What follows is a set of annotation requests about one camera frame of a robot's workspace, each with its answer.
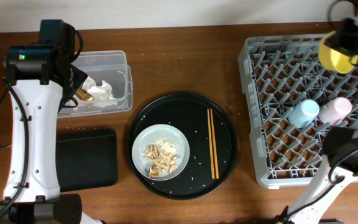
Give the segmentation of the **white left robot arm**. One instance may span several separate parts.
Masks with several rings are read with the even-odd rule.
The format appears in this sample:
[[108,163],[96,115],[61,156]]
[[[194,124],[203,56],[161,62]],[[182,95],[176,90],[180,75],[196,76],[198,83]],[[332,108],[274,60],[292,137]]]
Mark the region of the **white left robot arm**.
[[0,223],[93,223],[77,194],[63,195],[57,177],[57,115],[86,73],[73,65],[80,33],[62,20],[43,20],[34,44],[12,46],[3,84],[12,102],[9,177]]

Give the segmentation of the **blue cup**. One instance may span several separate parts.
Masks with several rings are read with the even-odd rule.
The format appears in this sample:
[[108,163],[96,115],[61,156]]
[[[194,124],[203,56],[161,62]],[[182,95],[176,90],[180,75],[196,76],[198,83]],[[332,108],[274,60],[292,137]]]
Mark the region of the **blue cup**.
[[301,129],[309,125],[318,114],[319,105],[317,102],[314,100],[304,100],[294,107],[294,110],[288,116],[288,120],[291,124]]

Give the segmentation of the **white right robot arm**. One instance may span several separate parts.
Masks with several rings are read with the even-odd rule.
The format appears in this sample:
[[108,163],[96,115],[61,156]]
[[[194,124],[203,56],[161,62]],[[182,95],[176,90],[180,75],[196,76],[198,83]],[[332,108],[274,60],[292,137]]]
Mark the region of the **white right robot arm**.
[[[319,60],[331,71],[358,65],[358,19],[344,19],[319,45]],[[358,179],[358,118],[350,128],[333,127],[323,144],[323,161],[306,191],[275,217],[276,223],[318,223],[336,197]]]

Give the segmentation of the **yellow bowl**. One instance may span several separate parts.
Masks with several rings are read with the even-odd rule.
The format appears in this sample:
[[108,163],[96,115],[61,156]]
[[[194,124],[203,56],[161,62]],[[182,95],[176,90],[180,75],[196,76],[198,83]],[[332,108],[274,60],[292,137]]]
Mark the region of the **yellow bowl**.
[[349,57],[325,45],[325,41],[334,34],[335,31],[326,34],[319,43],[318,58],[320,64],[325,69],[333,72],[349,73],[355,68],[355,64],[358,62],[358,55]]

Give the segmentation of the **pink cup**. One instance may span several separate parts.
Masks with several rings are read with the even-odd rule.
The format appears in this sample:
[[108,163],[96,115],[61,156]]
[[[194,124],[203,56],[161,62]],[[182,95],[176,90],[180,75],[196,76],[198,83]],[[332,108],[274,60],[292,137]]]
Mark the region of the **pink cup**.
[[337,97],[326,104],[326,108],[320,112],[319,119],[322,123],[337,125],[352,110],[352,103],[344,97]]

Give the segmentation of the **white tissue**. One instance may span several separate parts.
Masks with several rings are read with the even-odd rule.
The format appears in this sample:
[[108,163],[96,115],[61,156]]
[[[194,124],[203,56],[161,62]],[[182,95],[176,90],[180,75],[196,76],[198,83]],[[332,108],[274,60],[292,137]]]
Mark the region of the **white tissue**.
[[80,88],[87,91],[93,97],[93,101],[81,101],[74,95],[74,99],[78,102],[75,110],[79,107],[104,108],[117,105],[117,99],[112,94],[112,86],[104,80],[101,85],[97,85],[91,77],[88,77]]

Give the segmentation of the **gold snack wrapper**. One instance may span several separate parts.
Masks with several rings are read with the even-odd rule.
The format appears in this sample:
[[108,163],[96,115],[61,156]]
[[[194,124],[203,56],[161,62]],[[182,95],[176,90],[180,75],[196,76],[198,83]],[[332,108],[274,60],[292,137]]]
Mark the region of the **gold snack wrapper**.
[[82,88],[76,91],[75,96],[81,101],[93,101],[93,97]]

